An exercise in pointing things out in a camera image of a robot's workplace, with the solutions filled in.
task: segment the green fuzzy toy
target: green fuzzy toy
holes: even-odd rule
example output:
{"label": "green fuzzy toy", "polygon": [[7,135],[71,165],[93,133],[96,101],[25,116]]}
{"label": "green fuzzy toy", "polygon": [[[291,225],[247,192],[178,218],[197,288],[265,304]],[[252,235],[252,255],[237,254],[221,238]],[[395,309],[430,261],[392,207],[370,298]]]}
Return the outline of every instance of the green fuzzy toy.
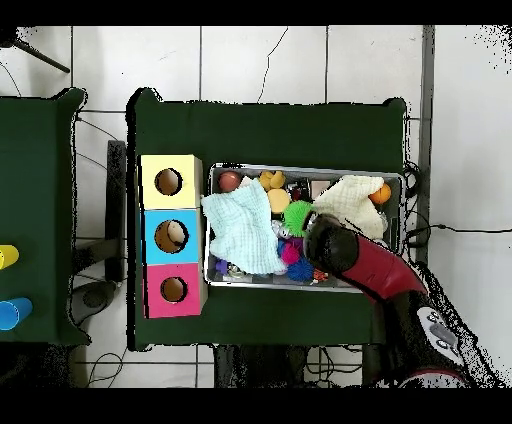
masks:
{"label": "green fuzzy toy", "polygon": [[304,221],[312,210],[313,205],[304,200],[297,200],[287,206],[283,212],[284,226],[290,230],[291,235],[295,237],[306,236],[306,232],[303,230]]}

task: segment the pink box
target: pink box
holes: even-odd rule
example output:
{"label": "pink box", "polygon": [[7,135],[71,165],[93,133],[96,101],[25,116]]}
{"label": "pink box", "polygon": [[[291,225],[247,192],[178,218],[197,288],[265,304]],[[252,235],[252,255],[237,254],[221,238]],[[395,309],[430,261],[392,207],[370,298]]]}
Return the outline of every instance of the pink box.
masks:
{"label": "pink box", "polygon": [[[203,280],[202,267],[198,263],[147,266],[147,294],[149,316],[169,318],[200,315],[208,294]],[[165,299],[162,284],[176,278],[184,283],[183,296],[176,302]]]}

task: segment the blue box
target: blue box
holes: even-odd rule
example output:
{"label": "blue box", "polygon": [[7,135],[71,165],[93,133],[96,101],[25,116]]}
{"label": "blue box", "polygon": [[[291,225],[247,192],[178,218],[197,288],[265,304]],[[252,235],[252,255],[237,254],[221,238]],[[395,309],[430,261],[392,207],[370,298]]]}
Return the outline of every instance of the blue box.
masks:
{"label": "blue box", "polygon": [[[143,263],[147,265],[166,265],[200,262],[202,256],[200,252],[200,237],[202,235],[200,219],[199,209],[144,211],[146,257],[142,258]],[[164,252],[155,241],[156,229],[165,221],[177,221],[186,229],[186,242],[183,248],[176,253]]]}

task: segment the pink pom pom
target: pink pom pom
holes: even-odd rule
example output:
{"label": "pink pom pom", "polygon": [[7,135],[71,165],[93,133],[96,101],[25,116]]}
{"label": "pink pom pom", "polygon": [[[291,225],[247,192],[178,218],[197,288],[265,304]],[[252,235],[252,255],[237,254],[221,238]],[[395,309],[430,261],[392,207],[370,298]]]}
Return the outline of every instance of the pink pom pom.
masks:
{"label": "pink pom pom", "polygon": [[296,247],[286,243],[281,253],[281,259],[286,265],[292,265],[299,260],[300,254]]}

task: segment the green table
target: green table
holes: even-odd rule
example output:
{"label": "green table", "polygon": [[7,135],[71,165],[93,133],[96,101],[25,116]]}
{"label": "green table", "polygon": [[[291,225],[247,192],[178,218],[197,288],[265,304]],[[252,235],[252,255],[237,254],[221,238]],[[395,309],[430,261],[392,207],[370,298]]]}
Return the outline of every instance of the green table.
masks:
{"label": "green table", "polygon": [[127,105],[129,300],[134,300],[129,345],[370,342],[371,306],[358,293],[209,287],[201,316],[145,319],[135,157],[194,154],[203,162],[205,187],[215,162],[402,173],[405,110],[402,99],[384,105],[227,105],[162,102],[153,90],[137,90]]}
{"label": "green table", "polygon": [[0,341],[88,343],[68,318],[73,227],[70,148],[84,92],[53,99],[0,98],[0,244],[20,252],[0,270],[0,299],[28,297],[34,310]]}

